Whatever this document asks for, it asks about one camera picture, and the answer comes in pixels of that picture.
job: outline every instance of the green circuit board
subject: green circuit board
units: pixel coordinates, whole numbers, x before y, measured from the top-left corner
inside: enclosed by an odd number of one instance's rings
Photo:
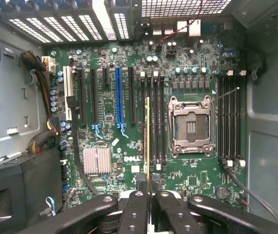
[[[157,170],[156,166],[151,173],[159,173],[161,177],[162,188],[165,190],[177,191],[182,196],[188,197],[193,194],[203,194],[216,198],[215,188],[219,185],[224,185],[231,192],[228,199],[229,203],[235,206],[240,206],[236,202],[240,188],[235,186],[226,176],[221,163],[218,161],[218,138],[221,125],[218,115],[218,108],[225,108],[225,104],[221,106],[217,102],[213,104],[214,123],[214,138],[216,148],[210,156],[205,153],[179,154],[177,158],[173,158],[168,147],[168,104],[172,96],[175,96],[178,101],[202,101],[205,96],[211,99],[216,99],[221,91],[222,85],[229,85],[231,90],[231,79],[236,80],[236,84],[240,86],[240,95],[236,103],[239,103],[239,123],[240,132],[236,138],[239,141],[239,154],[242,158],[245,157],[245,77],[231,76],[223,78],[214,75],[215,70],[245,70],[245,57],[240,54],[239,48],[244,44],[241,28],[231,31],[223,31],[219,25],[207,24],[203,26],[201,38],[170,38],[162,47],[161,52],[155,52],[155,44],[159,38],[143,39],[142,41],[131,43],[106,43],[95,45],[65,45],[57,48],[49,48],[57,52],[56,63],[57,70],[62,71],[63,66],[69,65],[69,55],[72,55],[75,60],[74,64],[83,69],[85,73],[86,85],[86,116],[87,124],[81,124],[79,119],[79,150],[81,162],[83,163],[82,152],[84,149],[103,147],[109,148],[111,152],[111,167],[112,172],[109,174],[89,175],[90,181],[93,182],[95,188],[100,194],[113,194],[118,196],[122,191],[136,188],[135,175],[137,172],[144,172],[144,99],[151,95],[149,93],[147,77],[152,77],[151,90],[154,89],[153,75],[154,71],[158,72],[158,77],[164,77],[163,96],[162,99],[151,97],[151,109],[156,103],[163,105],[163,115],[159,114],[159,118],[164,117],[164,150],[166,157],[166,167],[161,167]],[[153,41],[153,48],[149,48],[149,41]],[[166,54],[167,42],[176,42],[176,55],[168,56]],[[232,59],[226,59],[223,54],[227,51],[236,51],[238,56]],[[148,56],[156,56],[157,61],[148,62]],[[123,115],[126,125],[125,133],[128,138],[124,137],[117,127],[117,93],[116,93],[116,78],[115,68],[120,66],[122,69],[122,92],[123,92]],[[131,102],[131,91],[129,88],[128,67],[134,69],[134,101]],[[199,71],[196,74],[192,73],[192,68],[197,67]],[[201,73],[202,67],[206,68],[205,73]],[[109,84],[104,84],[102,68],[108,68]],[[176,68],[180,68],[181,72],[177,74]],[[188,73],[184,74],[183,69],[188,68]],[[99,123],[101,125],[100,133],[104,139],[99,139],[95,131],[92,129],[93,124],[93,84],[90,77],[91,69],[95,69],[98,88],[98,110]],[[142,92],[141,72],[145,73],[145,89]],[[56,89],[59,92],[58,110],[55,115],[64,116],[65,99],[62,90],[62,83],[57,82],[57,77],[51,79],[51,89]],[[73,78],[74,95],[79,96],[78,80]],[[156,93],[160,94],[160,84],[156,87]],[[135,123],[132,123],[131,108],[132,103],[135,104]],[[151,133],[151,157],[155,145],[156,133],[152,129]],[[63,153],[67,159],[67,183],[69,191],[76,188],[76,193],[69,199],[68,206],[73,207],[84,201],[94,197],[94,194],[89,190],[86,183],[81,178],[73,157],[72,136],[66,133],[61,134],[61,139],[68,142],[68,148]],[[160,145],[162,137],[158,137],[157,144]],[[236,165],[233,170],[241,182],[245,182],[245,168]]]

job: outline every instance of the cpu socket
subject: cpu socket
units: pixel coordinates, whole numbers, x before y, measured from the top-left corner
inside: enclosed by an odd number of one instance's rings
[[[203,101],[180,102],[172,96],[168,105],[169,148],[173,158],[179,154],[205,153],[215,149],[215,114],[211,97]]]

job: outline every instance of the red cable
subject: red cable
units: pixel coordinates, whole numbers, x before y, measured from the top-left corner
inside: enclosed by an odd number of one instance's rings
[[[165,36],[162,40],[159,41],[158,46],[160,46],[161,44],[163,44],[164,40],[166,40],[166,39],[170,38],[171,36],[175,35],[177,32],[181,31],[182,29],[184,29],[184,28],[186,28],[186,27],[189,27],[191,24],[193,24],[193,23],[198,19],[199,15],[201,14],[202,7],[203,7],[203,0],[200,0],[200,1],[201,1],[201,3],[200,3],[200,5],[199,5],[199,13],[198,13],[197,16],[194,18],[194,20],[192,20],[191,23],[187,24],[186,26],[184,26],[184,27],[182,27],[182,28],[180,28],[180,29],[178,29],[178,30],[172,32],[170,35]]]

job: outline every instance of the motherboard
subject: motherboard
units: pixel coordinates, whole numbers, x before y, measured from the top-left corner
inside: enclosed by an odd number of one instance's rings
[[[74,161],[68,96],[78,102],[81,164],[99,194],[119,197],[136,188],[137,173],[158,173],[162,188],[183,199],[203,194],[241,206],[242,191],[223,165],[244,183],[244,34],[202,27],[201,37],[175,36],[161,45],[160,36],[147,36],[49,48],[57,65],[51,110],[60,119],[69,208],[95,194]]]

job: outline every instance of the white pci slot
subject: white pci slot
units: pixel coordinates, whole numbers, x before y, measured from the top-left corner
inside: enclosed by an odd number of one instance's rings
[[[73,96],[73,78],[72,68],[70,66],[63,66],[63,83],[64,83],[64,96],[65,96],[65,119],[72,120],[71,109],[67,106],[66,98]]]

